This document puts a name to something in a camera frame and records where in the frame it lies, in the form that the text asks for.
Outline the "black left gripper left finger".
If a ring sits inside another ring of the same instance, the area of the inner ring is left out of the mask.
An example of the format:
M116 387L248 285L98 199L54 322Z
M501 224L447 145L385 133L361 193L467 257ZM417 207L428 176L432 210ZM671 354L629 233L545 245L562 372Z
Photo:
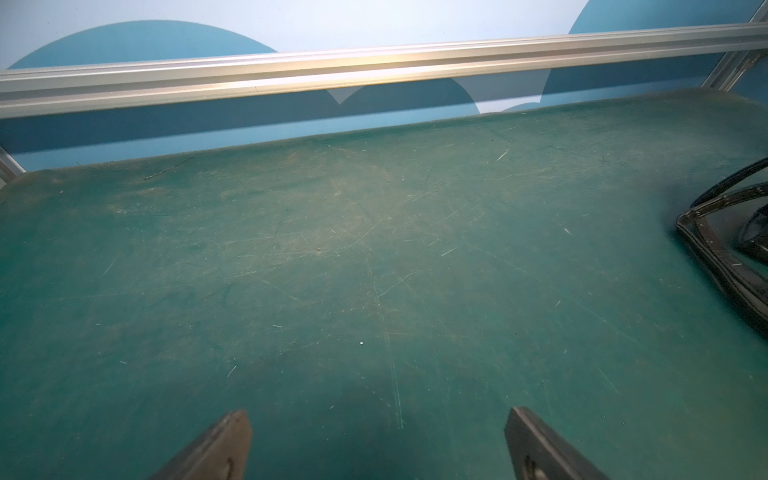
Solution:
M243 479L251 437L246 411L228 412L149 479Z

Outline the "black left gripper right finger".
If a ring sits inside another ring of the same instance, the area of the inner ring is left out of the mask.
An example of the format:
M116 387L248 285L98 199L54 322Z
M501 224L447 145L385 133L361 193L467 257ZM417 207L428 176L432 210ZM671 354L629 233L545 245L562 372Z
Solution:
M513 407L504 435L520 480L608 480L587 457L527 407Z

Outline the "horizontal aluminium frame rail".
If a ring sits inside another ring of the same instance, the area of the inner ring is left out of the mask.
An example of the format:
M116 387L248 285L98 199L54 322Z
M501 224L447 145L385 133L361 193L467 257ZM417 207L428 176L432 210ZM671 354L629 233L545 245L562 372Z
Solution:
M13 69L4 119L760 50L767 25Z

